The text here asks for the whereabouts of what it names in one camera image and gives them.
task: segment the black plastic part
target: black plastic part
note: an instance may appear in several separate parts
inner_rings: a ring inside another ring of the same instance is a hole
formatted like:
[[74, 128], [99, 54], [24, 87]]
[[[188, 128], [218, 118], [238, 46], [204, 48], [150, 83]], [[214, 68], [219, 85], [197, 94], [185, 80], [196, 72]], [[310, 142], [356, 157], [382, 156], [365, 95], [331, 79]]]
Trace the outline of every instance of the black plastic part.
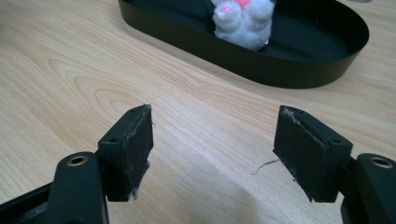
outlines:
[[50, 196], [51, 183], [0, 205], [0, 223], [41, 224]]
[[396, 223], [396, 162], [361, 154], [356, 163], [354, 175], [368, 223]]
[[341, 205], [344, 224], [368, 223], [368, 215], [356, 185], [355, 166], [356, 161], [349, 158], [349, 162], [338, 170], [337, 188], [344, 195]]
[[214, 36], [209, 0], [119, 0], [148, 35], [264, 85], [312, 88], [345, 73], [369, 39], [364, 20], [334, 0], [279, 0], [269, 45], [252, 51]]
[[303, 110], [282, 105], [274, 147], [310, 201], [335, 202], [338, 169], [348, 163], [352, 143]]
[[99, 164], [94, 153], [79, 152], [58, 163], [44, 223], [108, 223]]
[[141, 105], [126, 112], [103, 136], [96, 151], [111, 202], [127, 202], [149, 168], [148, 157], [154, 146], [151, 106]]

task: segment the wooden table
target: wooden table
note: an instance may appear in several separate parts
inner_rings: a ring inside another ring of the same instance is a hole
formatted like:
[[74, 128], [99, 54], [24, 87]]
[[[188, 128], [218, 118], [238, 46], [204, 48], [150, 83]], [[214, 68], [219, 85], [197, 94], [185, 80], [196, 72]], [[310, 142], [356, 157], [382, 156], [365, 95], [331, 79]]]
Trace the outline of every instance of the wooden table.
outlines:
[[153, 108], [155, 147], [137, 201], [111, 223], [341, 223], [310, 203], [272, 152], [280, 105], [396, 160], [396, 4], [343, 4], [371, 36], [347, 72], [310, 90], [263, 86], [125, 24], [118, 2], [1, 0], [0, 203], [52, 181], [57, 162], [128, 109]]

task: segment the plush toy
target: plush toy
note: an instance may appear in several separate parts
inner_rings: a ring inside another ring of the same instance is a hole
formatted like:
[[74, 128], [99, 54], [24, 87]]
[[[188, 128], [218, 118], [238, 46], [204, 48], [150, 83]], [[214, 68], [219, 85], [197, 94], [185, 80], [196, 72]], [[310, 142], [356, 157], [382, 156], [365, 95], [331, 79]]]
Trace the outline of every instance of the plush toy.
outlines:
[[211, 1], [216, 37], [252, 50], [268, 44], [274, 12], [271, 0]]

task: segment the wood grain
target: wood grain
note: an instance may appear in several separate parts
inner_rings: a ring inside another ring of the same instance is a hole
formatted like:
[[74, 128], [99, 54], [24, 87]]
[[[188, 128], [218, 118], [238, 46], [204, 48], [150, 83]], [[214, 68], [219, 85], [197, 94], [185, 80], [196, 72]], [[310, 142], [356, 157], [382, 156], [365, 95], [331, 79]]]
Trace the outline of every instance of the wood grain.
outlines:
[[396, 4], [341, 1], [371, 36], [347, 72], [310, 90], [263, 86], [142, 34], [117, 1], [2, 0], [0, 203], [49, 183], [56, 164], [151, 104], [155, 147], [137, 201], [111, 223], [341, 223], [310, 203], [272, 152], [280, 105], [301, 108], [396, 160]]

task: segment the black oval tray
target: black oval tray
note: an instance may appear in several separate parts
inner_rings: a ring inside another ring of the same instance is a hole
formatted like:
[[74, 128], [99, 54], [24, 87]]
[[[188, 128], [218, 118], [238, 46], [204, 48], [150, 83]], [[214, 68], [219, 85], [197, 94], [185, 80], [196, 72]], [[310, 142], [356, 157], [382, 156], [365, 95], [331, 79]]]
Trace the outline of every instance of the black oval tray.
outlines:
[[239, 76], [281, 88], [312, 88], [336, 80], [369, 39], [364, 20], [334, 0], [278, 0], [270, 42], [259, 51], [216, 38], [208, 0], [119, 4], [122, 17], [135, 29]]

